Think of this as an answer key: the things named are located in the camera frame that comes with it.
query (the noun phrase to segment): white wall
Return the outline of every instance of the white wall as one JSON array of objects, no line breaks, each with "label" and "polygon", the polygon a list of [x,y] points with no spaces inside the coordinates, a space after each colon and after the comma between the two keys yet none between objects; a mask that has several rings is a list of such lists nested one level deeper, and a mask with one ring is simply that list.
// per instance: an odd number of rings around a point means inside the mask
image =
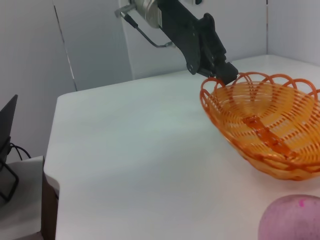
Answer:
[{"label": "white wall", "polygon": [[[128,0],[119,1],[121,6],[128,4]],[[228,60],[266,54],[266,0],[204,0],[198,6],[184,5],[199,19],[205,13],[214,17],[216,32],[226,48]],[[132,11],[130,15],[157,44],[169,41],[161,30],[151,28],[137,12]],[[123,26],[135,79],[186,69],[185,58],[178,50],[157,49],[125,21]]]},{"label": "white wall", "polygon": [[78,89],[132,80],[118,0],[53,0]]},{"label": "white wall", "polygon": [[[19,95],[11,141],[45,155],[57,97],[72,91],[51,0],[1,0],[0,109]],[[17,157],[12,152],[8,161]]]},{"label": "white wall", "polygon": [[319,0],[269,0],[269,53],[320,66],[319,10]]}]

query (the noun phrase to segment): black stand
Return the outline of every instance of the black stand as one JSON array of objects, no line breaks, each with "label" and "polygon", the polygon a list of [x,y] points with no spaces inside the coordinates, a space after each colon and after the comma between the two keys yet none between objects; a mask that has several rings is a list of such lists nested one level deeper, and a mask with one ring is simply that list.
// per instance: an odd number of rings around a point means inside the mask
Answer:
[{"label": "black stand", "polygon": [[1,164],[1,167],[6,168],[9,171],[9,173],[11,173],[15,178],[14,184],[13,184],[8,196],[6,196],[2,191],[0,191],[0,197],[2,197],[6,202],[9,202],[12,199],[12,197],[17,189],[17,186],[19,183],[19,177],[17,176],[17,174],[15,174],[15,172],[6,163],[4,163],[2,161],[2,159],[0,159],[0,164]]},{"label": "black stand", "polygon": [[10,139],[11,139],[11,137],[9,137],[7,139],[7,141],[4,144],[4,146],[2,147],[2,149],[0,149],[0,173],[1,173],[2,169],[5,168],[15,178],[14,184],[13,184],[8,196],[6,196],[2,191],[0,191],[0,197],[2,197],[6,202],[9,202],[12,199],[12,197],[17,189],[18,183],[19,183],[19,177],[17,176],[17,174],[6,164],[7,155],[8,155],[8,151],[10,148]]}]

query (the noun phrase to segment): basket rim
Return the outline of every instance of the basket rim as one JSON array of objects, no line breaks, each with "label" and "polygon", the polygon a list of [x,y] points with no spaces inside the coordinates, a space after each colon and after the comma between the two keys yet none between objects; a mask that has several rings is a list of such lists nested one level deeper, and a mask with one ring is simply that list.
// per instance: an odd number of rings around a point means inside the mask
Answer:
[{"label": "basket rim", "polygon": [[[264,79],[261,81],[252,81],[250,75],[260,75],[260,76],[263,76]],[[284,84],[279,84],[273,80],[274,78],[284,78],[284,79],[287,79],[287,82]],[[228,85],[228,86],[225,86],[224,83],[220,79],[217,79],[215,77],[209,77],[208,79],[203,81],[203,83],[201,84],[201,91],[200,91],[200,102],[201,102],[201,105],[202,105],[204,111],[206,112],[207,116],[209,117],[211,122],[218,128],[220,133],[236,148],[237,151],[241,151],[244,155],[248,156],[249,158],[259,160],[260,162],[263,162],[272,168],[274,168],[275,166],[270,164],[269,161],[267,161],[267,160],[272,160],[274,162],[278,162],[278,163],[287,165],[288,169],[285,169],[285,171],[294,170],[296,168],[299,168],[299,169],[303,169],[306,172],[314,173],[314,171],[308,170],[307,167],[320,167],[320,157],[317,162],[303,163],[303,162],[294,162],[295,159],[300,158],[299,156],[283,158],[283,157],[280,157],[279,155],[275,155],[275,154],[252,153],[251,151],[247,150],[247,147],[245,144],[241,144],[241,142],[239,142],[236,138],[234,138],[229,132],[224,130],[224,128],[218,123],[218,119],[214,115],[210,114],[210,107],[209,107],[210,104],[208,104],[208,102],[207,102],[208,98],[210,96],[214,95],[214,93],[217,92],[217,89],[226,88],[226,87],[230,88],[230,87],[234,86],[235,84],[237,84],[237,82],[240,79],[245,79],[248,84],[259,83],[259,82],[260,82],[260,84],[263,84],[263,83],[270,82],[270,84],[274,84],[276,86],[294,88],[295,90],[301,92],[301,94],[303,94],[305,96],[307,96],[307,95],[313,96],[314,101],[318,102],[318,103],[320,103],[320,101],[318,99],[318,93],[320,93],[320,89],[316,89],[316,87],[313,85],[312,82],[310,82],[309,80],[304,79],[304,78],[293,79],[290,76],[285,75],[285,74],[267,75],[265,73],[252,71],[252,72],[247,72],[247,73],[239,73],[238,78],[231,85]],[[208,82],[215,82],[216,83],[214,86],[214,90],[211,94],[205,89],[205,84]],[[307,84],[311,88],[311,92],[305,93],[305,92],[299,90],[297,83]]]}]

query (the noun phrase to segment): woven plastic basket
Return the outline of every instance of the woven plastic basket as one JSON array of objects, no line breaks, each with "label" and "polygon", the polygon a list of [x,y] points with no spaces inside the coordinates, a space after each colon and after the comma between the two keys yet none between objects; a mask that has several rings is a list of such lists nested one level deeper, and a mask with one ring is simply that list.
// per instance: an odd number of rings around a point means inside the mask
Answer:
[{"label": "woven plastic basket", "polygon": [[[311,93],[298,90],[301,84]],[[320,176],[319,92],[306,79],[248,72],[228,86],[205,80],[200,100],[212,123],[252,166],[277,179],[301,181]]]}]

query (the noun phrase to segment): cable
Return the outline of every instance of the cable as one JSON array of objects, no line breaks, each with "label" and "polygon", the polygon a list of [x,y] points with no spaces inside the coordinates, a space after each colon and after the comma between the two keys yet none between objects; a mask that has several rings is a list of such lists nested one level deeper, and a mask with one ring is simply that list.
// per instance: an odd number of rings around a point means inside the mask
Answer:
[{"label": "cable", "polygon": [[166,44],[164,44],[164,45],[157,45],[157,44],[155,44],[138,26],[136,27],[136,29],[137,29],[137,31],[139,32],[139,33],[141,33],[141,35],[145,38],[145,39],[147,39],[147,41],[150,43],[150,44],[152,44],[152,46],[154,46],[154,47],[156,47],[156,48],[167,48],[167,47],[170,47],[170,46],[172,46],[173,45],[173,42],[172,41],[170,41],[170,42],[167,42]]},{"label": "cable", "polygon": [[18,148],[16,148],[15,146],[13,146],[13,145],[11,145],[11,146],[10,146],[10,149],[9,149],[8,154],[10,153],[10,151],[11,151],[11,149],[12,149],[12,148],[15,148],[16,152],[19,154],[20,160],[22,161],[22,156],[21,156],[21,154],[20,154],[20,152],[19,152]]},{"label": "cable", "polygon": [[12,142],[10,143],[10,149],[9,149],[9,151],[8,151],[8,154],[11,152],[11,149],[12,149],[12,148],[14,148],[14,149],[17,151],[17,153],[19,154],[19,157],[20,157],[20,160],[21,160],[21,161],[22,161],[23,159],[22,159],[22,156],[21,156],[21,154],[20,154],[19,149],[22,150],[22,151],[28,156],[29,159],[31,159],[30,154],[29,154],[25,149],[23,149],[23,148],[20,147],[20,146],[14,145]]},{"label": "cable", "polygon": [[164,45],[157,45],[155,44],[155,42],[153,42],[140,28],[139,25],[137,24],[137,22],[129,15],[129,14],[125,14],[125,13],[121,13],[120,14],[121,17],[128,23],[130,24],[133,28],[135,28],[152,46],[156,47],[156,48],[167,48],[170,46],[173,46],[174,43],[172,41],[167,42]]}]

